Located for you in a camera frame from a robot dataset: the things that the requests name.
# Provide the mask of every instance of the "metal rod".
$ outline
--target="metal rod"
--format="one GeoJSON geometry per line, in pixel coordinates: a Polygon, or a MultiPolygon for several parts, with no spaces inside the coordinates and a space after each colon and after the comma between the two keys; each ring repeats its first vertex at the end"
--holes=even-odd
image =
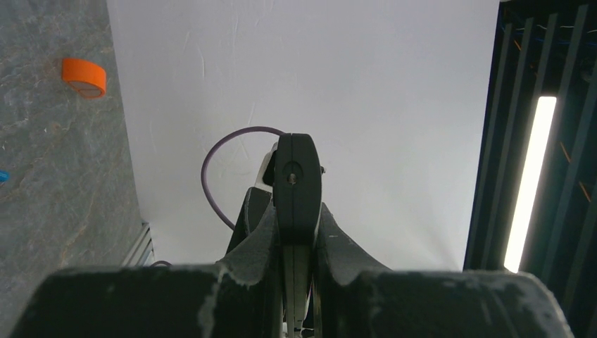
{"type": "MultiPolygon", "coordinates": [[[[566,57],[566,64],[564,67],[564,74],[562,77],[562,86],[560,87],[560,93],[558,93],[558,103],[555,107],[555,113],[557,114],[554,118],[560,122],[565,98],[567,95],[568,87],[570,86],[570,79],[577,65],[577,53],[580,46],[580,41],[584,31],[584,24],[586,13],[588,11],[588,5],[580,6],[577,14],[576,22],[574,23],[574,29],[572,31],[572,37],[570,40],[570,47],[568,49],[568,55],[566,57]]],[[[547,246],[545,255],[545,261],[543,262],[543,270],[541,271],[541,280],[548,284],[549,277],[551,276],[552,265],[555,260],[555,254],[558,250],[560,242],[560,236],[564,227],[566,214],[572,198],[572,190],[577,182],[577,174],[580,166],[580,160],[582,151],[584,150],[584,143],[586,136],[589,133],[589,123],[591,122],[591,116],[593,115],[593,107],[595,96],[597,95],[597,80],[593,81],[589,86],[589,90],[586,93],[586,101],[582,111],[581,120],[577,130],[576,138],[574,140],[574,146],[572,147],[572,153],[570,154],[570,165],[566,172],[566,178],[562,188],[562,194],[560,195],[560,201],[558,204],[557,211],[555,213],[555,220],[553,221],[553,228],[551,230],[551,236],[547,246]]]]}
{"type": "MultiPolygon", "coordinates": [[[[485,148],[482,154],[482,162],[480,168],[480,179],[479,186],[477,187],[477,193],[475,197],[475,211],[472,215],[472,222],[469,230],[469,245],[467,247],[467,257],[472,257],[475,249],[475,243],[477,242],[477,228],[479,227],[479,217],[482,209],[482,200],[485,190],[485,182],[487,180],[487,171],[489,170],[489,159],[491,158],[491,148],[494,142],[494,134],[496,129],[496,119],[498,116],[498,108],[500,105],[500,95],[504,84],[505,69],[507,67],[506,61],[508,60],[508,52],[510,52],[512,39],[513,25],[508,23],[505,27],[504,37],[502,40],[502,47],[500,53],[500,61],[498,65],[498,73],[496,79],[496,86],[494,88],[494,97],[491,102],[491,110],[489,115],[489,126],[487,128],[487,138],[485,148]]],[[[473,268],[471,266],[471,259],[465,261],[464,269],[473,268]]]]}
{"type": "MultiPolygon", "coordinates": [[[[584,109],[582,112],[581,123],[585,119],[585,115],[588,115],[588,119],[591,119],[593,116],[593,112],[595,110],[597,103],[597,60],[595,61],[595,67],[593,68],[593,76],[591,78],[591,85],[589,86],[589,91],[586,94],[586,101],[584,104],[584,109]]],[[[586,126],[579,126],[579,133],[581,131],[584,132],[584,139],[578,140],[579,147],[584,147],[584,140],[586,139],[586,134],[589,131],[589,122],[586,123],[586,126]]],[[[577,150],[577,142],[574,143],[574,151],[577,150]]],[[[579,160],[574,158],[574,153],[572,155],[572,162],[578,164],[579,160]]],[[[593,191],[591,193],[592,196],[597,196],[597,184],[593,187],[593,191]]],[[[591,246],[591,240],[593,239],[593,234],[595,232],[595,222],[597,222],[597,199],[593,199],[591,204],[589,204],[589,209],[586,212],[586,216],[584,218],[584,223],[582,225],[582,230],[579,238],[579,243],[577,245],[577,251],[574,254],[574,260],[572,261],[572,266],[570,268],[570,276],[568,277],[568,281],[566,283],[566,288],[564,291],[564,298],[562,302],[562,308],[564,313],[568,313],[570,307],[572,306],[572,300],[574,299],[574,291],[577,289],[577,285],[580,280],[580,275],[582,273],[582,268],[585,263],[586,255],[589,252],[589,247],[591,246]]]]}
{"type": "MultiPolygon", "coordinates": [[[[543,48],[541,49],[541,55],[539,57],[539,64],[538,64],[538,67],[537,67],[536,73],[535,73],[536,79],[535,79],[535,86],[533,88],[533,97],[532,97],[533,104],[529,107],[529,117],[526,122],[525,131],[524,131],[524,139],[523,139],[522,145],[521,145],[521,147],[523,147],[523,148],[528,147],[530,139],[531,139],[531,132],[533,129],[536,108],[537,108],[537,104],[539,102],[539,97],[542,95],[543,89],[545,87],[545,76],[546,76],[550,61],[551,61],[550,60],[550,57],[552,55],[551,51],[554,46],[553,38],[555,36],[555,31],[556,31],[557,26],[558,26],[558,14],[557,13],[551,14],[549,16],[549,19],[547,22],[545,38],[543,41],[543,48]]],[[[509,235],[509,231],[511,230],[511,227],[512,227],[512,221],[514,218],[516,203],[518,202],[517,197],[518,197],[518,193],[519,193],[520,184],[522,183],[521,177],[522,177],[522,171],[524,170],[524,162],[526,160],[526,156],[527,156],[527,152],[523,151],[520,156],[520,160],[518,161],[518,168],[516,170],[516,173],[519,174],[519,176],[514,176],[515,184],[514,184],[514,189],[513,189],[513,195],[512,195],[511,202],[510,202],[510,209],[508,210],[508,212],[509,212],[508,220],[507,220],[507,223],[505,224],[507,237],[505,237],[502,248],[500,248],[502,252],[506,252],[506,250],[508,248],[508,238],[509,238],[508,235],[509,235]]],[[[530,236],[532,236],[533,230],[534,229],[532,227],[532,222],[529,220],[529,226],[527,228],[527,233],[526,233],[527,238],[530,238],[530,236]]]]}
{"type": "Polygon", "coordinates": [[[534,19],[528,18],[524,25],[524,35],[522,36],[522,50],[518,57],[518,66],[516,68],[516,76],[514,79],[514,90],[512,92],[512,101],[510,101],[510,109],[508,111],[508,121],[506,123],[505,135],[503,139],[503,146],[500,155],[500,163],[498,167],[498,174],[496,178],[496,189],[494,191],[494,197],[491,200],[491,212],[489,216],[489,222],[487,227],[487,234],[485,238],[485,246],[483,248],[483,256],[481,260],[481,269],[486,269],[487,261],[489,259],[489,253],[492,251],[491,240],[494,235],[496,227],[496,219],[498,215],[498,208],[500,206],[501,190],[503,186],[505,167],[507,164],[508,153],[510,151],[510,141],[512,140],[512,133],[514,130],[514,121],[516,118],[516,111],[518,109],[518,99],[520,97],[520,89],[522,86],[522,80],[525,77],[525,73],[529,72],[527,66],[527,55],[529,54],[529,45],[531,42],[532,30],[534,27],[534,19]]]}

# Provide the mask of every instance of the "black vertical slat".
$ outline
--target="black vertical slat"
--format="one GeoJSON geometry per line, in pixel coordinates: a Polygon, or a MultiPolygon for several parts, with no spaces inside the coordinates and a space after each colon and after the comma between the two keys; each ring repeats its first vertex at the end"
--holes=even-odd
{"type": "Polygon", "coordinates": [[[541,274],[541,280],[549,286],[549,278],[552,273],[555,255],[558,250],[560,236],[566,221],[566,215],[570,207],[570,201],[572,199],[572,192],[578,182],[578,173],[582,154],[586,143],[587,136],[591,126],[591,120],[593,118],[593,112],[597,101],[597,74],[594,71],[589,85],[589,90],[586,93],[586,99],[582,109],[581,118],[578,124],[578,130],[576,137],[574,138],[574,147],[572,148],[572,154],[570,156],[571,161],[566,172],[566,178],[564,181],[564,187],[562,189],[562,195],[560,196],[560,203],[558,204],[558,210],[555,214],[555,221],[553,223],[553,229],[551,231],[551,237],[546,252],[546,259],[543,265],[543,272],[541,274]]]}
{"type": "Polygon", "coordinates": [[[563,111],[570,91],[572,75],[579,65],[577,55],[588,10],[588,5],[580,6],[574,21],[574,29],[572,31],[571,41],[568,47],[562,78],[558,89],[558,101],[555,104],[547,147],[545,155],[543,156],[543,169],[541,170],[541,177],[539,178],[539,185],[535,197],[536,200],[533,205],[531,220],[529,221],[527,238],[530,243],[525,246],[522,261],[520,262],[521,270],[537,275],[541,274],[543,260],[545,259],[544,254],[547,247],[547,242],[543,239],[543,234],[548,234],[549,236],[548,228],[553,224],[554,212],[548,209],[551,209],[552,205],[557,206],[558,203],[557,196],[553,196],[551,193],[553,189],[555,189],[551,186],[553,182],[548,182],[551,175],[555,175],[554,172],[550,172],[550,169],[552,168],[548,163],[554,162],[556,153],[561,151],[558,134],[563,122],[563,111]]]}
{"type": "Polygon", "coordinates": [[[472,257],[474,255],[475,244],[477,243],[477,228],[479,227],[479,217],[482,209],[482,200],[483,194],[487,179],[487,172],[489,170],[489,159],[491,158],[491,148],[494,142],[494,135],[496,129],[496,119],[499,111],[500,102],[502,99],[500,97],[502,92],[502,87],[504,85],[504,77],[505,77],[505,69],[506,61],[508,60],[508,53],[510,52],[510,48],[512,48],[512,32],[513,32],[513,25],[511,23],[507,24],[505,27],[505,32],[502,40],[502,47],[501,47],[501,54],[500,54],[500,61],[498,66],[498,74],[497,74],[497,81],[494,87],[494,97],[493,102],[491,105],[491,112],[489,116],[489,127],[487,130],[487,138],[486,144],[484,148],[484,153],[482,154],[482,162],[480,168],[480,179],[479,179],[479,186],[477,187],[476,197],[475,197],[475,209],[472,216],[472,222],[469,229],[469,237],[468,237],[468,245],[467,245],[467,252],[466,257],[468,258],[465,260],[464,269],[474,268],[471,266],[472,257]]]}
{"type": "Polygon", "coordinates": [[[491,245],[493,242],[493,235],[496,226],[496,218],[498,215],[498,207],[501,199],[501,190],[504,181],[505,167],[508,159],[508,152],[510,151],[510,141],[512,139],[512,133],[514,129],[514,121],[516,118],[518,99],[520,97],[520,90],[522,80],[525,77],[525,73],[530,72],[527,65],[527,55],[529,53],[529,45],[531,42],[532,30],[534,27],[534,19],[528,18],[524,25],[524,35],[522,36],[522,48],[518,58],[518,66],[516,69],[516,77],[514,80],[514,89],[512,94],[512,101],[510,102],[510,110],[508,112],[508,121],[506,124],[505,135],[503,139],[503,146],[500,155],[500,163],[498,167],[498,174],[496,177],[496,189],[494,191],[493,199],[491,200],[491,212],[489,216],[489,222],[487,225],[487,234],[485,238],[485,246],[483,248],[483,256],[481,260],[481,269],[490,268],[487,266],[489,254],[495,248],[491,245]]]}
{"type": "MultiPolygon", "coordinates": [[[[586,101],[584,104],[584,110],[582,112],[582,118],[585,118],[586,114],[590,114],[589,118],[592,117],[593,112],[595,111],[597,101],[597,60],[595,61],[595,67],[593,67],[593,76],[591,77],[591,85],[589,87],[589,91],[586,93],[586,101]]],[[[574,150],[577,150],[576,142],[574,142],[574,150]]],[[[566,284],[564,298],[562,301],[562,307],[564,313],[567,313],[572,305],[572,299],[574,297],[574,291],[577,288],[579,283],[579,278],[583,269],[583,266],[586,261],[587,253],[589,252],[589,246],[591,245],[591,240],[593,239],[593,234],[595,232],[595,222],[597,222],[597,184],[593,188],[592,192],[593,199],[591,200],[591,204],[589,205],[589,210],[586,213],[584,223],[582,225],[581,235],[579,239],[579,243],[577,245],[576,253],[574,254],[574,260],[572,261],[572,266],[570,268],[570,276],[568,277],[568,282],[566,284]]]]}
{"type": "MultiPolygon", "coordinates": [[[[545,76],[548,70],[548,65],[553,60],[551,58],[551,51],[553,49],[554,43],[553,38],[555,36],[556,27],[558,26],[558,14],[554,13],[549,16],[548,23],[547,23],[547,30],[545,33],[545,38],[543,41],[543,47],[541,49],[541,56],[539,58],[539,67],[537,69],[536,74],[536,81],[535,87],[533,88],[533,97],[532,102],[533,104],[530,106],[529,118],[526,123],[525,134],[524,134],[524,141],[521,145],[523,149],[528,151],[529,142],[531,139],[531,131],[533,129],[533,122],[535,119],[536,107],[539,102],[539,97],[543,94],[545,88],[545,76]]],[[[515,182],[515,188],[513,189],[513,194],[510,199],[510,212],[508,214],[507,223],[505,224],[505,240],[503,242],[503,246],[501,251],[505,255],[505,251],[508,248],[508,238],[510,235],[510,231],[512,228],[512,221],[514,217],[514,211],[516,208],[518,192],[520,189],[521,178],[522,178],[522,171],[524,170],[524,162],[526,160],[527,151],[523,151],[520,156],[520,160],[518,163],[518,169],[516,170],[516,176],[510,177],[511,180],[515,182]]]]}

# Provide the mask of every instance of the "white backdrop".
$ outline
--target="white backdrop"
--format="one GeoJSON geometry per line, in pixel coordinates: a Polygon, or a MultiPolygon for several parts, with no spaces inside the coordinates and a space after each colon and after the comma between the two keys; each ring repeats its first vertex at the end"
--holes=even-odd
{"type": "MultiPolygon", "coordinates": [[[[221,258],[199,180],[249,125],[311,134],[324,201],[395,269],[462,268],[497,1],[108,0],[135,182],[157,259],[221,258]]],[[[209,170],[233,220],[275,137],[209,170]]]]}

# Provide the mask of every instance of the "blue object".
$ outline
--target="blue object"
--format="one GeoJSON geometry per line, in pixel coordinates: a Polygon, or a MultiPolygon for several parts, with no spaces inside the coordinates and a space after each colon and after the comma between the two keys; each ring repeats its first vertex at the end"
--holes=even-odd
{"type": "Polygon", "coordinates": [[[11,174],[8,171],[0,170],[0,182],[6,182],[9,178],[11,178],[11,174]]]}

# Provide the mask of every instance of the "gray stone surface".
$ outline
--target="gray stone surface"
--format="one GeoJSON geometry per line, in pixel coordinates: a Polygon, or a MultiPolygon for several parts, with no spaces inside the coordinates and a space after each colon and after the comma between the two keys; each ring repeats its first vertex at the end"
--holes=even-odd
{"type": "Polygon", "coordinates": [[[0,170],[4,337],[47,274],[120,264],[140,231],[104,0],[0,1],[0,170]],[[105,97],[69,88],[64,57],[104,67],[105,97]]]}

